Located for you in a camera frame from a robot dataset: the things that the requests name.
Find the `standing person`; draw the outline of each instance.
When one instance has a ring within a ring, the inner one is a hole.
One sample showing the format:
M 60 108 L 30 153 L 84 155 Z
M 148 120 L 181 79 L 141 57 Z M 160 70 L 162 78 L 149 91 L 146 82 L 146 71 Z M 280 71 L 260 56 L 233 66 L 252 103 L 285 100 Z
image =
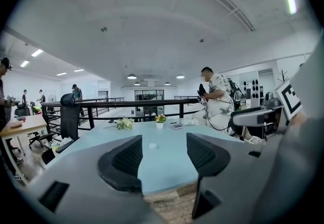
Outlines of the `standing person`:
M 202 97 L 208 102 L 206 107 L 194 113 L 192 118 L 197 119 L 203 125 L 227 133 L 230 115 L 234 111 L 229 81 L 223 75 L 214 73 L 209 67 L 202 69 L 201 76 L 209 82 L 209 93 Z
M 5 108 L 10 108 L 10 107 L 16 105 L 16 104 L 12 103 L 11 101 L 5 99 L 4 83 L 2 81 L 2 77 L 6 74 L 8 69 L 12 70 L 12 66 L 10 65 L 10 61 L 9 61 L 8 58 L 3 58 L 1 60 L 1 64 L 0 64 L 0 131 L 7 124 Z M 6 140 L 9 148 L 11 148 L 10 140 L 11 139 Z M 2 155 L 4 157 L 4 160 L 5 160 L 8 168 L 9 168 L 9 170 L 12 172 L 12 174 L 14 175 L 14 177 L 16 179 L 21 180 L 21 177 L 16 174 L 16 170 L 15 170 L 14 166 L 12 165 L 12 163 L 11 163 L 7 153 L 6 153 L 5 147 L 3 145 L 3 141 L 0 141 L 0 148 L 1 148 Z M 16 161 L 17 164 L 20 164 L 23 161 L 22 158 L 17 158 L 14 155 L 14 153 L 12 152 L 12 150 L 10 150 L 10 152 L 11 152 L 11 155 L 12 155 L 13 159 Z
M 46 101 L 46 98 L 45 98 L 45 96 L 43 95 L 43 90 L 39 90 L 39 95 L 40 95 L 40 98 L 39 99 L 37 99 L 36 101 L 39 101 L 40 103 L 45 103 L 45 101 Z
M 24 94 L 22 95 L 22 103 L 23 104 L 27 104 L 26 94 L 27 94 L 27 90 L 24 90 Z
M 81 91 L 81 89 L 78 88 L 76 86 L 76 84 L 73 84 L 72 89 L 73 89 L 72 90 L 72 93 L 73 93 L 74 99 L 75 100 L 82 100 L 83 98 L 82 98 L 82 91 Z M 83 112 L 83 109 L 82 108 L 80 109 L 80 114 L 81 114 L 82 117 L 85 116 L 85 113 Z

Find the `black cap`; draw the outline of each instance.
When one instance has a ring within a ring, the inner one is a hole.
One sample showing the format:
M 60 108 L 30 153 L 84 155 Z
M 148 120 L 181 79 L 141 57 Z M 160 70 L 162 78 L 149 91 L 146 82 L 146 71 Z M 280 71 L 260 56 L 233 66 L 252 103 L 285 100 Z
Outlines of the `black cap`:
M 3 58 L 1 60 L 1 64 L 4 64 L 4 66 L 9 69 L 9 70 L 12 70 L 12 66 L 10 65 L 10 61 L 8 58 Z

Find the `potted plant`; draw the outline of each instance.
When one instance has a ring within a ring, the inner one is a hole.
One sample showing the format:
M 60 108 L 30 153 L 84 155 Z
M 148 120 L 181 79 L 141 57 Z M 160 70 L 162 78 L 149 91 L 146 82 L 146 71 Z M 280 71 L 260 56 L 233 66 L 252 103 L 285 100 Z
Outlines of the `potted plant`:
M 163 124 L 165 123 L 166 120 L 167 118 L 163 114 L 156 116 L 155 117 L 156 128 L 163 129 Z

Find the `chair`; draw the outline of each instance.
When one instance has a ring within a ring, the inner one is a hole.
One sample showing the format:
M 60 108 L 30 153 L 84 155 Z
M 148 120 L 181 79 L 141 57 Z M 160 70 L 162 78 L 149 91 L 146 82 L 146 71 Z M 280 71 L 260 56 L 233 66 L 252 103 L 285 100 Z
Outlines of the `chair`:
M 35 106 L 35 103 L 34 102 L 30 102 L 30 107 L 31 107 L 31 110 L 32 110 L 32 114 L 42 114 L 42 111 L 39 111 L 37 112 L 36 109 L 34 108 Z
M 61 153 L 73 142 L 78 140 L 78 121 L 80 115 L 80 105 L 75 103 L 73 93 L 65 94 L 61 98 L 61 138 L 71 138 L 72 141 L 59 147 L 56 152 Z M 45 164 L 49 163 L 55 156 L 50 149 L 42 154 L 42 159 Z
M 15 115 L 17 115 L 18 117 L 19 116 L 30 116 L 29 108 L 28 107 L 24 107 L 24 108 L 16 109 L 15 110 Z M 29 139 L 29 148 L 30 149 L 32 149 L 31 148 L 31 144 L 33 144 L 35 141 L 38 141 L 40 143 L 40 145 L 43 147 L 43 144 L 41 143 L 41 141 L 44 140 L 44 139 L 47 139 L 48 141 L 50 141 L 52 139 L 52 136 L 54 134 L 53 133 L 50 133 L 50 134 L 46 134 L 46 135 L 40 136 L 37 131 L 27 134 L 28 137 L 30 137 L 32 135 L 35 135 L 35 136 L 32 137 L 31 139 Z

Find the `light blue table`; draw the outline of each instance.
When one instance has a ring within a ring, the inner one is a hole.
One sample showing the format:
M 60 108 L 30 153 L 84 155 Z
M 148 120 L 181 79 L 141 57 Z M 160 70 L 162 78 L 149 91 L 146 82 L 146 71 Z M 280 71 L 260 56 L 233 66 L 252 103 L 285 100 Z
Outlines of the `light blue table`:
M 184 126 L 182 129 L 174 130 L 171 128 L 170 122 L 175 121 L 168 120 L 163 129 L 157 129 L 155 122 L 152 121 L 134 123 L 132 130 L 117 130 L 116 124 L 104 122 L 78 139 L 53 159 L 47 167 L 60 163 L 61 160 L 64 160 L 64 155 L 73 151 L 142 135 L 143 159 L 138 169 L 138 178 L 142 181 L 143 194 L 152 194 L 197 180 L 197 171 L 187 155 L 187 132 L 239 142 L 231 136 L 203 125 Z M 158 149 L 149 149 L 150 143 L 157 144 Z

